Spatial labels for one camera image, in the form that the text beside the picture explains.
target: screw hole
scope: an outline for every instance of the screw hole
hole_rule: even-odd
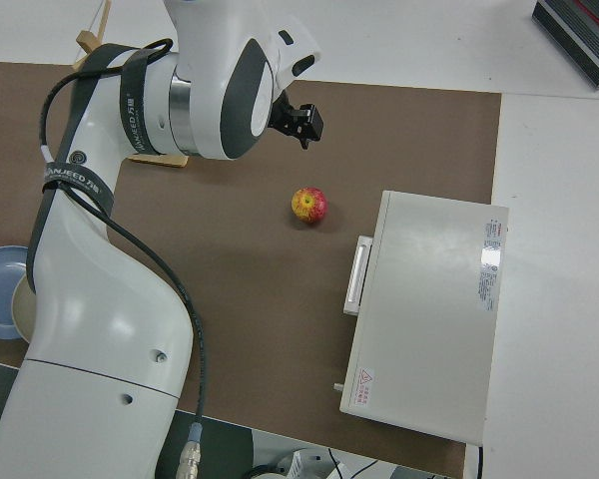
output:
[[[166,362],[167,359],[169,359],[169,356],[167,356],[166,352],[161,351],[160,349],[151,349],[151,359],[153,359],[155,362]]]

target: white table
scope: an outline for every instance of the white table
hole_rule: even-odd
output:
[[[0,61],[73,63],[99,5],[0,0]],[[484,477],[599,479],[599,92],[533,24],[533,6],[280,0],[272,10],[296,13],[321,44],[309,79],[504,93],[492,202],[510,207],[510,233]],[[115,0],[105,40],[174,33],[159,0]],[[465,477],[475,463],[468,448]]]

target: white cable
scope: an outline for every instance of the white cable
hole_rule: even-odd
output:
[[[42,156],[44,157],[44,161],[47,163],[53,163],[55,160],[51,156],[51,151],[49,150],[48,145],[41,145],[40,151],[42,152]]]

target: black cable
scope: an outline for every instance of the black cable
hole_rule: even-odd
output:
[[[162,40],[158,40],[156,42],[150,43],[149,45],[144,47],[144,49],[152,50],[152,49],[158,48],[160,46],[162,47],[160,50],[153,52],[151,55],[149,55],[148,61],[147,61],[147,63],[149,65],[154,62],[157,62],[158,60],[160,60],[162,57],[164,57],[171,51],[171,49],[173,48],[173,40],[171,40],[170,38],[163,38]],[[60,80],[58,83],[56,83],[54,85],[54,87],[51,89],[51,91],[49,92],[49,94],[47,95],[47,98],[45,99],[44,104],[42,105],[42,111],[40,112],[40,130],[39,130],[40,145],[41,146],[48,145],[48,143],[47,143],[47,117],[49,116],[49,109],[51,108],[51,104],[53,103],[53,100],[56,98],[56,95],[58,95],[58,93],[60,93],[60,90],[62,90],[64,87],[66,87],[68,84],[70,84],[74,80],[78,80],[81,78],[112,77],[112,76],[120,75],[121,73],[122,73],[122,67],[108,67],[108,68],[103,68],[101,70],[80,71],[80,72],[74,72],[70,75],[67,75],[62,80]]]
[[[276,466],[270,466],[269,464],[256,466],[250,471],[245,472],[241,479],[254,479],[255,477],[267,474],[269,472],[278,472],[278,468]]]
[[[196,330],[196,335],[198,336],[198,345],[200,346],[200,388],[198,391],[198,407],[196,409],[196,422],[201,423],[202,416],[204,413],[204,404],[207,397],[207,356],[204,347],[202,323],[200,322],[200,318],[198,317],[198,314],[195,311],[193,302],[191,301],[191,298],[189,297],[189,294],[185,289],[184,285],[182,284],[178,276],[175,274],[175,272],[169,267],[169,265],[166,264],[163,259],[161,259],[152,249],[150,249],[140,239],[133,236],[119,224],[114,222],[111,218],[107,217],[105,214],[103,214],[102,212],[85,202],[71,189],[71,187],[68,184],[58,182],[57,186],[80,207],[82,207],[95,218],[106,224],[118,235],[130,241],[144,254],[146,254],[150,259],[152,259],[155,262],[155,264],[157,264],[160,267],[160,269],[169,277],[173,285],[176,287],[176,290],[178,291],[180,298],[182,299],[182,302],[184,303],[184,306],[187,309],[187,313],[191,318],[191,322],[193,323],[193,326]]]
[[[377,459],[375,459],[374,461],[372,461],[370,464],[368,464],[365,467],[362,467],[361,469],[359,469],[357,472],[355,472],[352,476],[350,476],[350,479],[352,479],[353,477],[357,477],[359,474],[361,474],[363,471],[365,471],[366,469],[374,466],[377,462],[379,462]]]
[[[481,479],[483,470],[483,447],[479,447],[479,464],[477,464],[477,479]]]
[[[343,477],[341,476],[341,471],[339,470],[339,465],[337,464],[337,461],[335,461],[335,457],[332,455],[332,451],[330,450],[330,448],[328,448],[328,455],[330,456],[330,460],[332,461],[332,463],[335,466],[335,469],[337,470],[337,474],[339,475],[339,479],[343,479]],[[352,476],[350,476],[350,479],[352,479],[353,477],[357,477],[363,471],[365,471],[366,469],[370,469],[372,466],[374,466],[378,462],[379,461],[377,459],[375,459],[374,461],[372,461],[367,466],[363,466],[361,469],[359,469],[357,472],[355,472]]]
[[[330,448],[328,448],[328,455],[330,456],[330,460],[332,461],[332,463],[335,466],[335,469],[337,470],[337,475],[339,476],[339,479],[343,479],[343,477],[341,476],[341,471],[339,471],[339,466],[337,465],[337,461],[335,461],[335,458],[332,455],[332,451],[330,450]]]

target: black strap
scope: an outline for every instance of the black strap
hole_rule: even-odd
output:
[[[107,216],[113,209],[113,193],[102,179],[88,168],[73,163],[47,163],[44,171],[44,190],[57,188],[58,182],[70,184],[86,194]]]
[[[82,66],[82,71],[97,71],[106,68],[114,58],[128,50],[132,50],[132,47],[115,44],[102,45],[87,57]],[[73,137],[75,136],[76,130],[78,129],[78,125],[82,120],[84,112],[89,106],[89,102],[91,101],[91,97],[93,96],[93,92],[95,91],[97,85],[98,78],[81,78],[76,82],[71,98],[69,121],[67,123],[67,128],[64,132],[58,154],[56,155],[56,158],[58,158],[60,162],[67,161],[69,149],[71,148],[71,143],[73,142]],[[40,243],[40,237],[42,236],[42,230],[44,229],[45,222],[49,216],[49,211],[51,210],[55,193],[55,190],[51,189],[47,189],[44,192],[42,203],[40,205],[40,209],[38,210],[36,223],[33,225],[31,240],[29,241],[29,248],[27,249],[27,281],[29,282],[29,287],[31,287],[31,290],[34,292],[36,287],[33,280],[33,264],[35,261],[36,252],[38,250],[38,244]]]
[[[120,120],[129,143],[143,155],[159,155],[149,141],[144,122],[144,81],[149,55],[154,50],[138,50],[122,66],[120,79]]]

